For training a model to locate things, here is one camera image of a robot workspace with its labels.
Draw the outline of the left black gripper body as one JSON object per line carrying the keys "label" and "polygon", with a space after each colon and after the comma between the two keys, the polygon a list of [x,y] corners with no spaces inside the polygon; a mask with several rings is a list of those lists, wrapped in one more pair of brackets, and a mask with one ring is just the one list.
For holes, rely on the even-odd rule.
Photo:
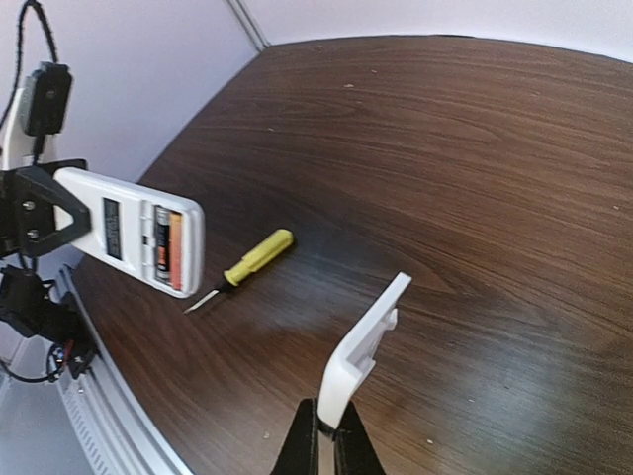
{"label": "left black gripper body", "polygon": [[[79,168],[84,165],[87,168],[87,161],[83,158],[73,158],[51,163],[38,165],[72,165]],[[13,203],[13,172],[16,169],[3,171],[1,173],[1,255],[10,256],[20,253],[17,239],[17,220]]]}

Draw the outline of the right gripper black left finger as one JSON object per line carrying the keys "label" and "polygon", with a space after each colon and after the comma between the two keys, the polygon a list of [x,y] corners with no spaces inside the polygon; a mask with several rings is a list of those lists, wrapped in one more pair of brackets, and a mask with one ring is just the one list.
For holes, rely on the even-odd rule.
{"label": "right gripper black left finger", "polygon": [[300,402],[271,475],[317,475],[317,399]]}

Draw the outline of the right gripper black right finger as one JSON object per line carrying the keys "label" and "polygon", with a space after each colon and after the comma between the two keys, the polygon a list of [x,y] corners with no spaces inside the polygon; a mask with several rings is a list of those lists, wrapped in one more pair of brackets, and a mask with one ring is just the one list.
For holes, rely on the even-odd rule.
{"label": "right gripper black right finger", "polygon": [[334,473],[386,474],[353,402],[347,405],[334,434]]}

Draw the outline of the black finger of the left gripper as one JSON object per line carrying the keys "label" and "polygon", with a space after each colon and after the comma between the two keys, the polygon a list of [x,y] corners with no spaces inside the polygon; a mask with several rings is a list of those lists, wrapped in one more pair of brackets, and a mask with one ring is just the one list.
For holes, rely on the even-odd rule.
{"label": "black finger of the left gripper", "polygon": [[30,165],[13,172],[13,203],[18,248],[26,257],[40,257],[92,231],[90,209],[54,178],[72,165]]}

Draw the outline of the white battery cover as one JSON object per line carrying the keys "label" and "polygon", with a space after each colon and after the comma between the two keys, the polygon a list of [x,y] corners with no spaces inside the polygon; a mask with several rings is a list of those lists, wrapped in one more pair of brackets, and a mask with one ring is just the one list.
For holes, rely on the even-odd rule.
{"label": "white battery cover", "polygon": [[411,277],[400,272],[331,354],[322,375],[316,410],[327,427],[340,426],[353,395],[373,370],[377,348],[384,333],[396,327],[397,303],[410,283]]}

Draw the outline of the white red remote control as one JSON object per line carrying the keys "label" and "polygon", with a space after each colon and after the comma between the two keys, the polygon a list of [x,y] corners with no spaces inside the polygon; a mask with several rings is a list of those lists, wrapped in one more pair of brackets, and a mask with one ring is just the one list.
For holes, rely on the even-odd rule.
{"label": "white red remote control", "polygon": [[[92,231],[71,245],[84,254],[172,297],[195,294],[204,270],[205,214],[195,201],[87,170],[57,171],[54,178],[91,212]],[[155,275],[155,213],[182,215],[182,290]]]}

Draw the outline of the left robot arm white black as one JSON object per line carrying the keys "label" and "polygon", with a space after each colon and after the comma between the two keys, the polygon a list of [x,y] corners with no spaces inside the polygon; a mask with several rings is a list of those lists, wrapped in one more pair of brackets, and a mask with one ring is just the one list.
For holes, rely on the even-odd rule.
{"label": "left robot arm white black", "polygon": [[25,259],[37,259],[92,230],[90,210],[53,176],[63,168],[85,170],[73,158],[1,173],[1,256],[21,265],[1,269],[1,320],[24,337],[55,343],[82,338],[85,327],[71,307],[48,297],[49,284]]}

